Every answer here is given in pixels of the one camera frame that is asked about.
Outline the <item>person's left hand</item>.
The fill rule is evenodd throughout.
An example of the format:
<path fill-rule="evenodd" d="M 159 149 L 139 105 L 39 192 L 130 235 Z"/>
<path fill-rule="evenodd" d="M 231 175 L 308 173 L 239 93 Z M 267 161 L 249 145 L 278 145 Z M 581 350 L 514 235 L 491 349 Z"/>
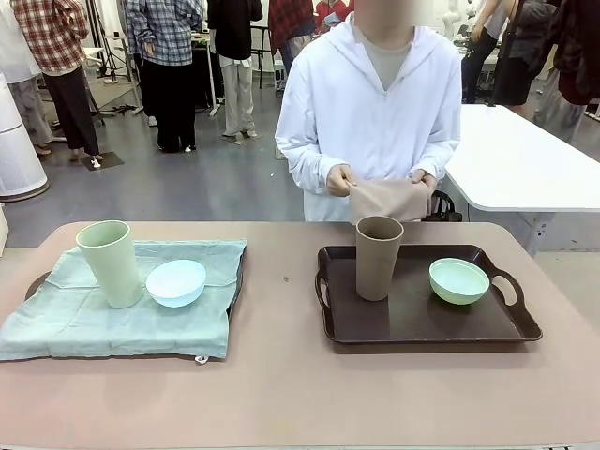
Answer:
<path fill-rule="evenodd" d="M 438 185 L 437 178 L 423 169 L 415 170 L 411 175 L 411 180 L 414 184 L 425 184 L 430 190 L 435 190 Z"/>

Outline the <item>person's right hand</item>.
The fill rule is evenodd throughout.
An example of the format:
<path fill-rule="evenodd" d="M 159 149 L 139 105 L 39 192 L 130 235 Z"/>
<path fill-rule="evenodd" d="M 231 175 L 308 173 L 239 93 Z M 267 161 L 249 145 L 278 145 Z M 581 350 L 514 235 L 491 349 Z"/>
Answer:
<path fill-rule="evenodd" d="M 356 186 L 351 167 L 347 164 L 338 164 L 331 168 L 326 179 L 327 193 L 334 197 L 348 197 L 351 188 Z"/>

